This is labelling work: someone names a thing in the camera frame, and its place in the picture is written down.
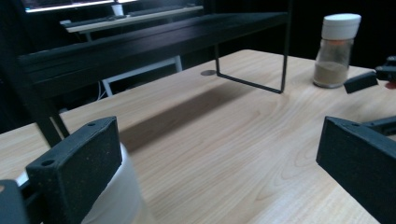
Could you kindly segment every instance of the jar lid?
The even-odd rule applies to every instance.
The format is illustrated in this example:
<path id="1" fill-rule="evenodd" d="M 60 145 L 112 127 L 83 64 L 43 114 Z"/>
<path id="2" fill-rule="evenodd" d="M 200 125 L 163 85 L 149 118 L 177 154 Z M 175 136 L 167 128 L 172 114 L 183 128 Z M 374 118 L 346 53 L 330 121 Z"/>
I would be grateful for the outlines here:
<path id="1" fill-rule="evenodd" d="M 323 19 L 322 38 L 337 40 L 351 39 L 356 36 L 361 15 L 352 13 L 341 13 L 325 16 Z"/>

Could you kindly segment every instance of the dark background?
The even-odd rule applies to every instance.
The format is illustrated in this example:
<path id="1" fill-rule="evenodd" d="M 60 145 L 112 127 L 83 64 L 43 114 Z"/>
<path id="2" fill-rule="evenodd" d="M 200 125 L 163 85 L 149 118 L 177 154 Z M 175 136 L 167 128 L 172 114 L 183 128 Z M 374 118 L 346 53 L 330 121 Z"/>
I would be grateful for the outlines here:
<path id="1" fill-rule="evenodd" d="M 187 3 L 203 4 L 205 13 L 230 12 L 266 12 L 286 11 L 287 0 L 140 0 L 124 5 L 124 13 L 170 5 Z M 320 42 L 321 23 L 323 17 L 335 13 L 360 14 L 361 26 L 355 38 L 351 64 L 374 68 L 382 64 L 390 55 L 396 54 L 396 8 L 390 0 L 294 0 L 292 8 L 290 55 L 315 59 Z M 59 48 L 84 42 L 81 35 L 69 34 L 59 21 L 84 21 L 112 15 L 110 6 L 72 9 L 59 12 L 27 15 L 18 0 L 0 1 L 0 29 L 6 34 L 6 40 L 17 55 L 28 54 L 45 49 Z M 156 21 L 139 25 L 131 25 L 101 32 L 92 33 L 93 39 L 106 38 L 145 27 L 162 24 Z M 220 54 L 228 54 L 239 49 L 257 49 L 274 53 L 282 53 L 285 27 L 279 26 L 246 36 L 220 46 Z M 213 59 L 210 49 L 202 49 L 191 54 L 181 55 L 183 67 Z M 159 69 L 143 76 L 131 77 L 112 86 L 114 92 L 147 83 L 160 77 L 175 73 L 173 67 Z M 98 86 L 92 85 L 83 90 L 70 92 L 55 100 L 59 109 L 71 109 L 94 101 Z M 0 133 L 21 127 L 32 122 L 19 98 L 7 84 L 0 71 Z"/>

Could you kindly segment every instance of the wooden table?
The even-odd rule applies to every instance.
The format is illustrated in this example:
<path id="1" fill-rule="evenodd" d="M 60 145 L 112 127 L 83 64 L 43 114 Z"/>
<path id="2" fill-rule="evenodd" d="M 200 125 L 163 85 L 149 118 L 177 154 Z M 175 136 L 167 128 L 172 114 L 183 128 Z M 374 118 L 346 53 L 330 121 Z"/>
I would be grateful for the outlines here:
<path id="1" fill-rule="evenodd" d="M 220 59 L 230 76 L 278 85 L 282 56 L 242 50 Z M 396 91 L 346 94 L 312 84 L 314 61 L 290 57 L 286 90 L 201 76 L 204 63 L 62 114 L 73 132 L 118 117 L 148 207 L 160 223 L 377 223 L 316 163 L 325 116 L 393 116 Z M 367 71 L 351 67 L 353 77 Z M 0 178 L 47 150 L 35 125 L 0 135 Z"/>

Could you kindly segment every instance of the white lid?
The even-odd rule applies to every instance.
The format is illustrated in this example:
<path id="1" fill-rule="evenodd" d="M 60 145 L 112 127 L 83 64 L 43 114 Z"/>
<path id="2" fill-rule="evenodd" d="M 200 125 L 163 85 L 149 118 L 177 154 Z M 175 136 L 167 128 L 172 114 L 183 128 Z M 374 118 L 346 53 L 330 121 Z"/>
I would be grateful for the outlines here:
<path id="1" fill-rule="evenodd" d="M 361 23 L 361 15 L 341 13 L 325 16 L 321 36 L 324 39 L 355 38 Z"/>

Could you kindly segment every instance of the background table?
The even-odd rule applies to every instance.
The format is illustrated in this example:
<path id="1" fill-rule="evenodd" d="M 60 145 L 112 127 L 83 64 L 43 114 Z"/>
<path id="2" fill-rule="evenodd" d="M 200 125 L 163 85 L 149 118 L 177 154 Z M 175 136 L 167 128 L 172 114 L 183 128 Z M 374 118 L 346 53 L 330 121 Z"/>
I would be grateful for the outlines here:
<path id="1" fill-rule="evenodd" d="M 220 59 L 230 76 L 276 87 L 283 57 L 242 50 Z M 314 61 L 289 57 L 282 94 L 185 70 L 65 112 L 73 132 L 118 117 L 143 195 L 160 223 L 377 223 L 316 163 L 325 116 L 394 115 L 396 91 L 346 94 L 312 84 Z M 351 77 L 368 69 L 351 67 Z M 47 150 L 35 125 L 0 135 L 0 178 Z"/>

